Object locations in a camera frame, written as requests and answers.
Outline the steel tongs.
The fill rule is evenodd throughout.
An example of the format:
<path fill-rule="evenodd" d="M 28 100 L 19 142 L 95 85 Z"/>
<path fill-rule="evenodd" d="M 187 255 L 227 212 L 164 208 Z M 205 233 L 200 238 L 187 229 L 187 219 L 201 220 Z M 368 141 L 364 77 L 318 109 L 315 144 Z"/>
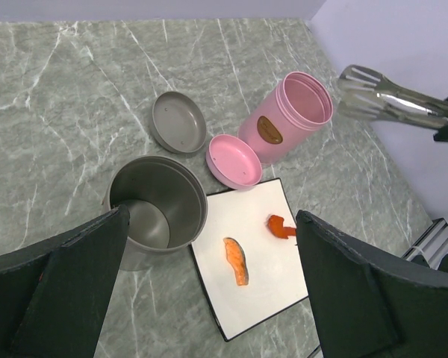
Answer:
<path fill-rule="evenodd" d="M 382 73 L 355 64 L 337 80 L 340 115 L 364 121 L 388 120 L 439 130 L 448 125 L 448 101 L 401 87 Z"/>

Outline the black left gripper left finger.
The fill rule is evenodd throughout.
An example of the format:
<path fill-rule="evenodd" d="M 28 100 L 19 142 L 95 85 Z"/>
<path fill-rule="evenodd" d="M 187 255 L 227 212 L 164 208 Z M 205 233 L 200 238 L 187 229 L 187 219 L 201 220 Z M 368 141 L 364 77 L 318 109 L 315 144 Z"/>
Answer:
<path fill-rule="evenodd" d="M 120 205 L 0 256 L 0 357 L 93 357 L 129 221 Z"/>

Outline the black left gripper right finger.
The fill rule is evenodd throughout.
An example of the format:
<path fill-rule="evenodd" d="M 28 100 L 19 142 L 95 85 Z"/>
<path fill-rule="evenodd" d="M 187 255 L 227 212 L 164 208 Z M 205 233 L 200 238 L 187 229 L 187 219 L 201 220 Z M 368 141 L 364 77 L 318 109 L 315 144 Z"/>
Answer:
<path fill-rule="evenodd" d="M 296 241 L 323 356 L 448 357 L 448 254 L 429 268 L 304 210 Z"/>

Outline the red carrot piece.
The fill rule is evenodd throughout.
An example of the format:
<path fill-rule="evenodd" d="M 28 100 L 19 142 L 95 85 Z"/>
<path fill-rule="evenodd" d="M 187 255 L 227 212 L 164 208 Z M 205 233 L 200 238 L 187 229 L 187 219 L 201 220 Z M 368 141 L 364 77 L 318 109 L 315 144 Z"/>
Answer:
<path fill-rule="evenodd" d="M 296 235 L 296 228 L 285 226 L 284 219 L 277 215 L 271 215 L 267 219 L 267 228 L 272 235 L 279 239 L 289 239 Z"/>

